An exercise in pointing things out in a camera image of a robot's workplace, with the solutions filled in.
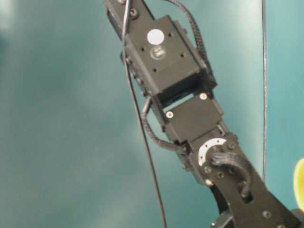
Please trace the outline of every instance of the teal wall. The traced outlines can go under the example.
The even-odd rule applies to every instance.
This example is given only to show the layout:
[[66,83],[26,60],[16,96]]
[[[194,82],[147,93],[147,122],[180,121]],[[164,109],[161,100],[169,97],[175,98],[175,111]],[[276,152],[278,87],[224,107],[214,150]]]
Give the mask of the teal wall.
[[296,208],[293,172],[304,157],[304,2],[266,1],[268,131],[266,183]]

